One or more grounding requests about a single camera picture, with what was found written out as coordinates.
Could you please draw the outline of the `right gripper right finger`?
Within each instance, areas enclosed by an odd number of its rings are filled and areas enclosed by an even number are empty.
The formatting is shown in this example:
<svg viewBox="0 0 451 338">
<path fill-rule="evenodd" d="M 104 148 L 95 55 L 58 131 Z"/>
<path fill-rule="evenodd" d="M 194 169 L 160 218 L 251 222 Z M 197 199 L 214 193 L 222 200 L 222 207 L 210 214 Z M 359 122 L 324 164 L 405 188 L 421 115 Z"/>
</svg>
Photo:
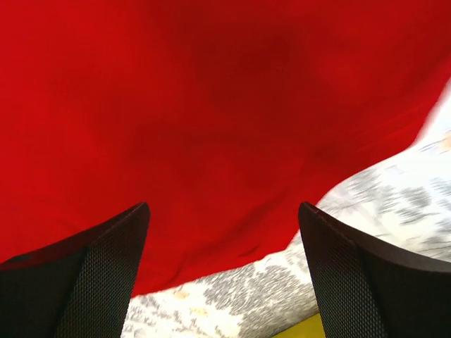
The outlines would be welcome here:
<svg viewBox="0 0 451 338">
<path fill-rule="evenodd" d="M 450 337 L 450 263 L 302 203 L 300 234 L 327 337 Z"/>
</svg>

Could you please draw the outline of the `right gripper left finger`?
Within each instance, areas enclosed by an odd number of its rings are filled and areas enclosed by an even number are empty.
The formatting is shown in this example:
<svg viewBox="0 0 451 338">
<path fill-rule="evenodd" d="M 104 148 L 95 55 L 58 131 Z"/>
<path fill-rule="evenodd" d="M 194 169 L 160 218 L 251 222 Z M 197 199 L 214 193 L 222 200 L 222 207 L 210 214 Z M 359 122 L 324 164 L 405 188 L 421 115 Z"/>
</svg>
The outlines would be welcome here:
<svg viewBox="0 0 451 338">
<path fill-rule="evenodd" d="M 2 337 L 120 337 L 149 228 L 137 204 L 1 264 Z"/>
</svg>

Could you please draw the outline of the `red t shirt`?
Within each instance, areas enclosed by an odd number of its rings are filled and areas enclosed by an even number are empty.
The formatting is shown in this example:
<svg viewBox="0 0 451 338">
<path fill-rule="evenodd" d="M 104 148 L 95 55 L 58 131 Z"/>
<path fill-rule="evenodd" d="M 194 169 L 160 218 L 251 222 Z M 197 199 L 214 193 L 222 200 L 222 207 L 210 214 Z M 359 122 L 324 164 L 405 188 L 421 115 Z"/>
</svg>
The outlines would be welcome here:
<svg viewBox="0 0 451 338">
<path fill-rule="evenodd" d="M 1 258 L 144 201 L 136 294 L 257 261 L 449 79 L 449 1 L 2 1 Z"/>
</svg>

